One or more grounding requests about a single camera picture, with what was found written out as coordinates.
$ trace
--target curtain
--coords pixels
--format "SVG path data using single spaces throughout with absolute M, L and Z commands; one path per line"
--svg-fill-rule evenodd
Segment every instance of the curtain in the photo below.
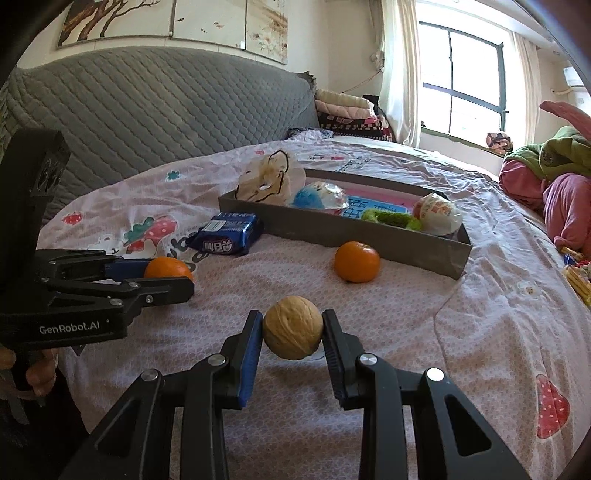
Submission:
M 512 33 L 513 52 L 506 59 L 507 126 L 515 148 L 531 145 L 540 119 L 542 84 L 537 47 L 523 36 Z
M 382 0 L 368 0 L 369 14 L 375 32 L 375 53 L 371 55 L 371 61 L 375 69 L 384 68 L 384 14 L 382 13 Z
M 421 121 L 418 96 L 421 64 L 415 0 L 382 0 L 384 16 L 384 77 L 380 106 L 388 115 L 396 141 L 418 147 Z

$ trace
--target orange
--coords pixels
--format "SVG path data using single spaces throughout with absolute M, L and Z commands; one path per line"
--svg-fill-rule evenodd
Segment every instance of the orange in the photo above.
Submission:
M 347 242 L 336 251 L 335 272 L 354 283 L 371 281 L 379 272 L 379 254 L 369 245 Z
M 193 274 L 185 262 L 177 258 L 158 257 L 154 258 L 144 271 L 144 278 L 160 277 L 188 277 L 193 279 Z

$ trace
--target gray headboard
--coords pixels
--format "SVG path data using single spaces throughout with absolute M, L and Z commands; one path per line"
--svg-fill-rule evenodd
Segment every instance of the gray headboard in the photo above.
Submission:
M 19 128 L 72 151 L 46 221 L 76 197 L 149 168 L 318 127 L 314 79 L 189 48 L 100 50 L 15 69 L 0 90 L 0 155 Z

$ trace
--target gray box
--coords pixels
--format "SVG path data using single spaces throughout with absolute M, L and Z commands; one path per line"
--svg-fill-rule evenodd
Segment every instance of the gray box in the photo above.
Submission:
M 350 173 L 306 169 L 306 176 L 329 182 L 347 182 L 424 197 L 441 192 L 392 180 L 381 180 Z M 221 212 L 256 213 L 265 233 L 290 240 L 302 240 L 325 247 L 340 247 L 358 241 L 375 248 L 386 260 L 423 268 L 458 280 L 466 266 L 472 244 L 462 225 L 454 239 L 427 235 L 395 226 L 346 218 L 318 210 L 266 205 L 236 200 L 236 190 L 218 197 Z

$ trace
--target air conditioner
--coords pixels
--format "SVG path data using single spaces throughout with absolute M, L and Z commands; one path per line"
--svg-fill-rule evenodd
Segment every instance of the air conditioner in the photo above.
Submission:
M 566 79 L 566 83 L 569 84 L 569 87 L 584 87 L 583 81 L 574 67 L 566 67 L 564 69 L 564 78 Z

